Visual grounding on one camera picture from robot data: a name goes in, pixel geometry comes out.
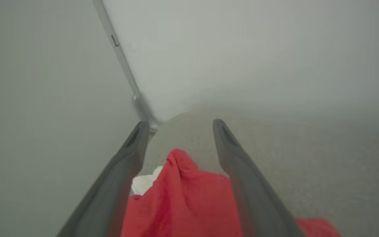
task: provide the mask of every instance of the gray floor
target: gray floor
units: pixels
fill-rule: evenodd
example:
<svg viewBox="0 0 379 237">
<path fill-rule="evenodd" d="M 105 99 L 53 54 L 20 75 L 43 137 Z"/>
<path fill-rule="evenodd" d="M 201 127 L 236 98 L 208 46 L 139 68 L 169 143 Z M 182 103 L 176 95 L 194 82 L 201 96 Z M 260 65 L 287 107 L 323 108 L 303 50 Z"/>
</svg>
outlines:
<svg viewBox="0 0 379 237">
<path fill-rule="evenodd" d="M 214 113 L 181 114 L 149 143 L 141 174 L 174 148 L 224 174 L 212 123 L 223 119 L 295 217 L 328 219 L 343 236 L 379 236 L 379 138 Z"/>
</svg>

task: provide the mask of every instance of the red fabric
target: red fabric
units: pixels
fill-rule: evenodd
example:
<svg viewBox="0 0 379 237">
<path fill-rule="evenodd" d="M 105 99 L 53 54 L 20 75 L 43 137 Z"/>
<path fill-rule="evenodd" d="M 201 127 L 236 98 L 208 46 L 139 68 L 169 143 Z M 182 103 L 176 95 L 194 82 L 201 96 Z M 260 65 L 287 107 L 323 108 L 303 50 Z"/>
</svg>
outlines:
<svg viewBox="0 0 379 237">
<path fill-rule="evenodd" d="M 337 237 L 325 219 L 297 219 L 309 237 Z M 153 186 L 128 201 L 123 237 L 242 237 L 230 179 L 199 171 L 175 149 Z"/>
</svg>

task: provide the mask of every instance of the white cloth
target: white cloth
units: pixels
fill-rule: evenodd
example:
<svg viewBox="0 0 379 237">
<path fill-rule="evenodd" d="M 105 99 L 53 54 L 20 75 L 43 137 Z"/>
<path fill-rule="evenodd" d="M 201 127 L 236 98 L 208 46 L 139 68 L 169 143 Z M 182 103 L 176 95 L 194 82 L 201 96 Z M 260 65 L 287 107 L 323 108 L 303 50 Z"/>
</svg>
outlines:
<svg viewBox="0 0 379 237">
<path fill-rule="evenodd" d="M 142 175 L 133 178 L 131 189 L 135 195 L 143 195 L 153 185 L 153 182 L 158 178 L 163 166 L 158 166 L 153 174 Z"/>
</svg>

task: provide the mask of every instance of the red garment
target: red garment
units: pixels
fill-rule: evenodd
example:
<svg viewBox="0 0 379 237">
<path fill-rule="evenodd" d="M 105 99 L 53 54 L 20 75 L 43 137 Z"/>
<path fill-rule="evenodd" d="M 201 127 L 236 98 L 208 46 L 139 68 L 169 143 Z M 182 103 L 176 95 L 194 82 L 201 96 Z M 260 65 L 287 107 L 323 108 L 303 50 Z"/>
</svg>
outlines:
<svg viewBox="0 0 379 237">
<path fill-rule="evenodd" d="M 297 219 L 309 237 L 338 237 L 324 219 Z M 230 179 L 198 170 L 183 150 L 167 156 L 153 186 L 128 201 L 123 237 L 242 237 Z"/>
</svg>

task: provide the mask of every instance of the white wall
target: white wall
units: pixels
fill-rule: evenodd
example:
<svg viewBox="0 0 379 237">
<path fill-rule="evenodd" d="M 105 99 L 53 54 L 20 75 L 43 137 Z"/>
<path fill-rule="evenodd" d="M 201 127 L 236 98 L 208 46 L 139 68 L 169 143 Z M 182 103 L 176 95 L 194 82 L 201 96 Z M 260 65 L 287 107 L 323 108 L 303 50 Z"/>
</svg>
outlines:
<svg viewBox="0 0 379 237">
<path fill-rule="evenodd" d="M 137 124 L 91 0 L 0 0 L 0 236 L 53 237 Z"/>
<path fill-rule="evenodd" d="M 379 132 L 379 1 L 104 0 L 156 117 L 196 108 Z"/>
</svg>

